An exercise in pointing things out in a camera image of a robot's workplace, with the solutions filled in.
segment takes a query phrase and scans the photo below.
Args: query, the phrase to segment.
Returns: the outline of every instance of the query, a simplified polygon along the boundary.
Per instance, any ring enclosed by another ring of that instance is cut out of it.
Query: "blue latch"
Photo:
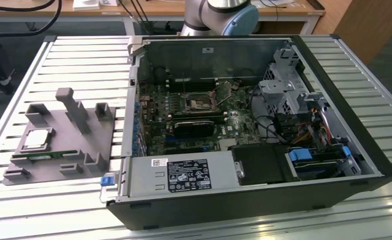
[[[313,159],[310,151],[306,148],[293,149],[289,152],[289,158],[290,158],[290,161]]]
[[[350,153],[350,150],[349,150],[349,147],[348,147],[348,146],[344,146],[344,147],[342,147],[342,152],[344,152],[344,154],[345,154],[345,157],[349,157],[349,156],[352,155],[352,153]]]
[[[102,176],[100,181],[101,187],[114,186],[114,177],[113,176]]]

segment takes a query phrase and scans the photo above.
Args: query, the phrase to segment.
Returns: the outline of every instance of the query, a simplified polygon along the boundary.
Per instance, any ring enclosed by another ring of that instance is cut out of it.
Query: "black cable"
[[[57,8],[56,8],[56,12],[54,15],[50,19],[50,21],[46,23],[46,25],[38,29],[37,31],[32,31],[32,32],[0,32],[0,38],[5,38],[5,37],[32,37],[36,36],[41,33],[44,33],[50,26],[56,23],[58,16],[61,14],[61,8],[62,8],[62,0],[57,0]]]
[[[124,3],[122,3],[122,0],[118,1],[122,9],[125,10],[125,12],[128,13],[129,15],[129,18],[130,19],[134,19],[134,15],[132,14],[132,12],[128,10],[128,8],[125,7]],[[140,27],[145,30],[145,32],[149,32],[148,29],[145,28],[145,25],[138,21],[138,19],[136,19],[136,23],[140,25]]]
[[[260,115],[254,119],[258,119],[258,118],[266,118],[269,120],[273,120],[273,117],[272,116],[268,116],[268,115]]]
[[[249,103],[248,103],[248,109],[249,109],[250,117],[252,117],[252,119],[254,120],[256,124],[257,124],[261,128],[264,128],[266,131],[269,131],[269,132],[274,135],[274,137],[277,138],[277,140],[278,140],[282,144],[285,144],[285,145],[292,145],[292,143],[288,142],[288,141],[282,138],[282,136],[280,136],[280,135],[277,134],[277,132],[274,132],[274,131],[270,130],[266,126],[264,126],[264,125],[257,121],[257,118],[254,118],[254,114],[253,114],[253,112],[252,112],[252,101],[253,101],[253,98],[254,98],[254,95],[256,95],[256,90],[257,90],[257,88],[258,88],[258,85],[256,85],[254,88],[253,88],[253,90],[252,90],[252,94],[250,94],[250,98],[249,98]]]
[[[42,4],[40,6],[29,7],[29,8],[0,6],[0,11],[6,11],[6,12],[34,12],[34,11],[45,9],[54,2],[56,2],[56,0],[49,0],[45,4]]]
[[[130,0],[130,3],[132,3],[132,6],[133,6],[133,9],[134,9],[134,11],[136,11],[137,17],[140,18],[140,21],[142,22],[142,25],[145,26],[144,30],[148,32],[148,34],[152,34],[152,33],[148,31],[148,28],[146,28],[148,26],[146,26],[145,21],[144,21],[144,19],[142,19],[142,17],[141,17],[141,14],[140,14],[140,11],[138,11],[138,9],[137,9],[137,6],[136,6],[134,1]]]
[[[145,15],[144,8],[142,8],[142,6],[141,6],[141,4],[140,4],[140,0],[136,0],[136,4],[138,5],[138,7],[140,7],[140,9],[141,9],[141,13],[142,13],[142,15],[144,15],[145,21],[149,22],[148,16]]]
[[[268,1],[269,1],[269,3],[273,4],[274,6],[269,6],[269,5],[266,5],[266,4],[262,2],[262,0],[258,0],[258,1],[260,1],[260,3],[261,3],[265,7],[268,7],[268,8],[274,8],[274,9],[276,9],[276,22],[278,22],[278,11],[277,11],[277,9],[285,9],[286,7],[285,7],[285,6],[277,6],[276,3],[272,2],[272,0],[268,0]]]

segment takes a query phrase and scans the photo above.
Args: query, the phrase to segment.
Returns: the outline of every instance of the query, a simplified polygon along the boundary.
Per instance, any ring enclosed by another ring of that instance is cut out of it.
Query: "motherboard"
[[[146,155],[226,151],[261,141],[240,80],[141,84]]]

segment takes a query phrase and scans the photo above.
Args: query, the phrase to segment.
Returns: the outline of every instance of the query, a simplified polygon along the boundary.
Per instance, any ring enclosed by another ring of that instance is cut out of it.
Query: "aluminum table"
[[[392,162],[392,96],[340,39],[302,36],[336,87]],[[120,168],[128,86],[128,36],[68,36],[42,43],[0,119],[0,239],[302,240],[392,239],[392,183],[332,208],[130,231],[100,201],[100,178],[1,184],[30,103],[61,109],[54,94],[74,89],[86,108],[117,107],[110,171]],[[116,193],[114,187],[106,194]]]

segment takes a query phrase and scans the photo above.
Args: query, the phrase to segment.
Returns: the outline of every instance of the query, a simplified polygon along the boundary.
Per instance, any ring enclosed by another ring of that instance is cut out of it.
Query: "black cable on desk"
[[[122,7],[122,9],[125,10],[125,12],[128,13],[129,15],[129,18],[130,19],[134,19],[134,15],[132,14],[132,12],[128,10],[128,8],[125,7],[124,3],[122,3],[122,0],[118,1],[120,2],[120,5]],[[140,27],[145,30],[145,32],[149,32],[148,29],[146,29],[146,26],[145,24],[138,20],[138,19],[134,19],[136,20],[136,23],[140,25]]]
[[[285,6],[277,6],[276,3],[272,2],[272,0],[268,0],[268,1],[269,1],[269,3],[273,4],[274,6],[269,6],[269,5],[266,5],[266,4],[262,2],[262,0],[258,0],[258,1],[260,1],[260,3],[261,3],[265,7],[268,7],[268,8],[274,8],[274,9],[276,9],[276,22],[278,22],[278,11],[277,11],[277,9],[285,9],[286,7],[285,7]]]
[[[134,4],[134,1],[133,0],[130,0],[130,3],[132,3],[132,6],[133,6],[133,9],[134,9],[134,11],[136,11],[136,14],[137,14],[137,16],[138,16],[138,18],[140,18],[140,20],[141,20],[141,22],[142,22],[142,25],[145,26],[145,31],[148,32],[148,34],[152,34],[152,32],[149,32],[148,31],[148,29],[149,29],[149,19],[148,19],[148,16],[145,16],[145,19],[146,19],[146,22],[144,21],[144,19],[142,19],[142,17],[141,17],[141,14],[140,14],[140,11],[138,11],[138,9],[137,9],[137,6],[136,6],[136,4]]]
[[[141,13],[142,13],[142,15],[144,15],[145,21],[149,22],[148,16],[145,15],[144,8],[142,8],[142,6],[141,6],[141,4],[140,4],[140,0],[136,0],[136,4],[138,5],[138,7],[140,7],[140,9],[141,9]]]
[[[56,8],[54,15],[53,15],[50,21],[46,23],[46,25],[41,29],[38,29],[37,31],[0,32],[0,38],[4,38],[4,37],[32,37],[32,36],[36,36],[36,35],[44,33],[50,28],[50,26],[56,23],[58,16],[61,14],[61,8],[62,8],[62,0],[57,0],[57,8]]]
[[[56,2],[56,0],[49,0],[45,4],[42,4],[40,6],[29,7],[29,8],[0,6],[0,11],[6,11],[6,12],[34,12],[34,11],[45,9],[54,2]]]

